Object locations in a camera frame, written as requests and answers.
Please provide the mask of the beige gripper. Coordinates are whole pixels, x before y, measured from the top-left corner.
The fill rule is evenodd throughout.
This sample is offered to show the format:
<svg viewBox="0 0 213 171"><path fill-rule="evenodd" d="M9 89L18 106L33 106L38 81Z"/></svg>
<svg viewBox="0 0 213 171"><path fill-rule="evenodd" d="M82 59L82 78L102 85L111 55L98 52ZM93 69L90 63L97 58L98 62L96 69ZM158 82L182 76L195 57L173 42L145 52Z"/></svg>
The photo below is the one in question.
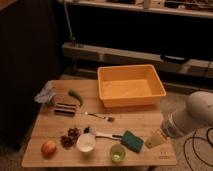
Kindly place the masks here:
<svg viewBox="0 0 213 171"><path fill-rule="evenodd" d="M145 145L147 148L151 149L156 146L159 146L165 143L167 140L167 136L161 131L156 130L146 141Z"/></svg>

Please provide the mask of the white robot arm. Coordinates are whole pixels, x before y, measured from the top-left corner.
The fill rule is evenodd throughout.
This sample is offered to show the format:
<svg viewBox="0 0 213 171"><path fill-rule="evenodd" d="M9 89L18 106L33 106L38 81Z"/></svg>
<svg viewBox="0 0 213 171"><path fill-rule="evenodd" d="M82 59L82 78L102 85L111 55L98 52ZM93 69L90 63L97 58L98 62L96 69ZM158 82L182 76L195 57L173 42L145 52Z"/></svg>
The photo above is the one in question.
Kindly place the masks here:
<svg viewBox="0 0 213 171"><path fill-rule="evenodd" d="M207 126L213 127L213 93L197 91L188 96L183 108L163 119L145 145L151 149L164 144L167 138L181 138Z"/></svg>

